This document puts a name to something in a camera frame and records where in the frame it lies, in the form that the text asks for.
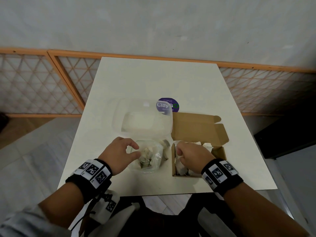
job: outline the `shirt sleeve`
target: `shirt sleeve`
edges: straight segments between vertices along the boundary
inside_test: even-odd
[[[36,205],[7,216],[0,225],[0,236],[71,236],[71,231],[49,222]]]

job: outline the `right hand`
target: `right hand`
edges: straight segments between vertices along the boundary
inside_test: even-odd
[[[194,143],[180,141],[177,144],[177,155],[181,156],[181,163],[189,170],[200,174],[203,168],[215,157],[205,147]]]

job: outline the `white table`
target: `white table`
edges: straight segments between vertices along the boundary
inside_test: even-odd
[[[108,102],[121,97],[169,97],[177,100],[180,112],[220,116],[229,137],[224,145],[227,160],[253,189],[277,188],[216,64],[112,57],[101,59],[59,187],[117,137],[111,128],[114,110]],[[126,168],[111,181],[110,189],[121,196],[212,191],[203,179],[173,177],[171,158],[156,173],[136,174]]]

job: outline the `left hand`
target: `left hand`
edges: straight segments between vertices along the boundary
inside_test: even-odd
[[[112,170],[112,175],[121,173],[131,162],[141,156],[140,151],[127,154],[126,148],[128,146],[133,147],[135,150],[139,149],[138,144],[132,139],[117,137],[98,157],[98,159],[105,161],[109,165]]]

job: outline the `cardboard box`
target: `cardboard box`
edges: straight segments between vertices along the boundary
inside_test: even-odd
[[[227,143],[229,139],[224,125],[216,124],[220,121],[221,118],[219,116],[174,112],[171,137],[174,141],[200,141],[201,144],[211,143],[213,146],[212,154],[216,158],[222,158],[226,160],[223,145]],[[172,144],[171,152],[172,176],[194,177],[176,175],[174,144]]]

